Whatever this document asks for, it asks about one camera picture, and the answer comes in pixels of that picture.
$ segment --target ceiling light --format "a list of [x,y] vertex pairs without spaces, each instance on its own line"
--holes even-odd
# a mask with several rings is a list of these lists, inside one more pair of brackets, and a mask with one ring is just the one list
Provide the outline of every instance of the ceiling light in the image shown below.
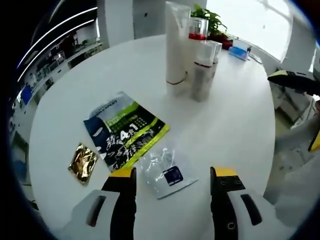
[[60,38],[63,37],[64,35],[70,33],[71,31],[73,31],[73,30],[75,30],[75,29],[77,29],[77,28],[79,28],[79,27],[81,27],[81,26],[83,26],[83,25],[86,25],[86,24],[88,24],[88,23],[91,23],[91,22],[93,22],[93,21],[94,21],[94,19],[92,19],[92,20],[90,20],[90,21],[86,21],[86,22],[84,22],[84,23],[82,23],[82,24],[80,24],[80,25],[78,25],[78,26],[70,29],[69,31],[66,31],[65,33],[63,33],[63,34],[61,34],[60,36],[58,36],[55,40],[53,40],[52,42],[50,42],[47,46],[45,46],[45,47],[34,57],[34,59],[32,59],[32,61],[28,64],[28,66],[26,66],[26,68],[24,69],[24,71],[22,72],[22,74],[20,75],[20,77],[18,78],[18,82],[20,81],[20,79],[22,78],[22,76],[25,74],[25,72],[27,71],[27,69],[30,67],[30,65],[37,59],[37,57],[40,56],[40,54],[41,54],[44,50],[46,50],[48,47],[50,47],[51,44],[53,44],[55,41],[57,41],[58,39],[60,39]]
[[61,26],[62,24],[68,22],[69,20],[75,18],[75,17],[78,17],[80,16],[81,14],[85,14],[87,12],[90,12],[90,11],[93,11],[93,10],[96,10],[98,9],[98,7],[93,7],[93,8],[90,8],[88,10],[85,10],[85,11],[82,11],[82,12],[79,12],[78,14],[76,15],[73,15],[69,18],[67,18],[66,20],[60,22],[58,25],[54,26],[53,28],[51,28],[49,31],[47,31],[42,37],[40,37],[31,47],[30,49],[26,52],[26,54],[22,57],[21,61],[19,62],[18,66],[16,68],[18,68],[20,66],[20,64],[22,63],[22,61],[26,58],[26,56],[30,53],[30,51],[35,47],[35,45],[37,45],[45,36],[47,36],[49,33],[51,33],[53,30],[55,30],[57,27]]

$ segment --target gold foil packet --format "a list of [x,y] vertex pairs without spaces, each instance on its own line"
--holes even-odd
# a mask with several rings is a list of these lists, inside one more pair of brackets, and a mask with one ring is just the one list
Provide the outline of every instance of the gold foil packet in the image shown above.
[[82,185],[86,185],[97,162],[97,155],[82,143],[75,150],[68,170],[72,172]]

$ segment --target clear plastic bag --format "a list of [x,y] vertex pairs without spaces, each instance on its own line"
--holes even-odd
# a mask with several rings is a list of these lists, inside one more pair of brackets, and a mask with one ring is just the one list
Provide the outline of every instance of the clear plastic bag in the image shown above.
[[193,176],[187,158],[173,148],[150,150],[139,162],[145,180],[157,199],[175,193],[198,180]]

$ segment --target white table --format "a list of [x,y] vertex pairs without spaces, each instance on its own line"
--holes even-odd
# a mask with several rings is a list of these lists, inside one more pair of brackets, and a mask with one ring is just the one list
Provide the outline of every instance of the white table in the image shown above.
[[210,98],[198,103],[167,95],[165,49],[161,35],[104,50],[67,72],[41,99],[31,129],[29,168],[36,203],[50,229],[63,227],[73,207],[101,189],[108,177],[102,160],[85,187],[67,168],[79,142],[95,149],[83,120],[118,91],[170,124],[156,146],[174,142],[199,178],[157,200],[138,167],[136,239],[191,240],[211,231],[211,166],[235,168],[248,189],[264,193],[274,153],[275,115],[263,66],[223,51]]

